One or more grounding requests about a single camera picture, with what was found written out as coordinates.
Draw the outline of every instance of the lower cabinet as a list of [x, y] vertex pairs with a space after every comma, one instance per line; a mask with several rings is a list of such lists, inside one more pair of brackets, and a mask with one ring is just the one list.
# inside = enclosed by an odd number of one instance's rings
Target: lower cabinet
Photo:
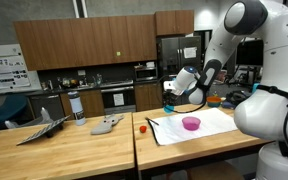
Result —
[[135, 85], [136, 111], [162, 108], [162, 87], [156, 83]]
[[[104, 105], [100, 90], [79, 91], [79, 95], [86, 118], [104, 115]], [[61, 101], [65, 116], [71, 115], [69, 120], [73, 120], [73, 111], [67, 93], [61, 94]]]

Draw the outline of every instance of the wooden table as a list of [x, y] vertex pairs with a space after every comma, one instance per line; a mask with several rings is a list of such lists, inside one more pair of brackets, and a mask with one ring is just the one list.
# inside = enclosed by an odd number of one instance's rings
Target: wooden table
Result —
[[82, 126], [66, 121], [52, 138], [42, 136], [19, 146], [46, 125], [0, 131], [0, 180], [62, 180], [134, 171], [132, 114], [124, 116], [107, 134], [90, 135], [103, 117], [88, 118]]
[[[175, 107], [178, 111], [193, 110], [198, 106], [182, 105]], [[219, 108], [233, 116], [234, 111]], [[134, 137], [137, 168], [143, 179], [180, 169], [187, 169], [225, 159], [231, 159], [247, 154], [257, 153], [268, 141], [245, 135], [239, 130], [197, 138], [167, 146], [159, 146], [154, 140], [152, 130], [145, 116], [154, 119], [165, 116], [163, 109], [133, 113]], [[141, 133], [139, 127], [146, 125], [146, 133]]]

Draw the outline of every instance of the stainless steel oven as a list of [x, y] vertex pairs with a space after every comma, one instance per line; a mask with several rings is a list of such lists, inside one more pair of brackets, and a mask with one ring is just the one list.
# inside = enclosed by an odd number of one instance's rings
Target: stainless steel oven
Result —
[[111, 82], [101, 85], [101, 93], [106, 115], [136, 112], [133, 81]]

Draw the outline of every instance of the refrigerator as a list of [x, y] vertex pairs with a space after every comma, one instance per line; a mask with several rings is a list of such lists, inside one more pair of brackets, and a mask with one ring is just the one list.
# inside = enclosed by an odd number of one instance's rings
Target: refrigerator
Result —
[[[184, 66], [193, 66], [200, 73], [201, 61], [201, 37], [172, 37], [157, 40], [157, 57], [159, 77], [165, 75], [177, 75]], [[187, 96], [182, 95], [178, 105], [188, 104]]]

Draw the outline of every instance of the small red object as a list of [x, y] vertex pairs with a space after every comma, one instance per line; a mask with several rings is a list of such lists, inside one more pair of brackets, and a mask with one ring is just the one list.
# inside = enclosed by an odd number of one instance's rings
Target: small red object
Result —
[[147, 129], [146, 126], [141, 126], [141, 127], [140, 127], [141, 133], [145, 133], [145, 132], [146, 132], [146, 129]]

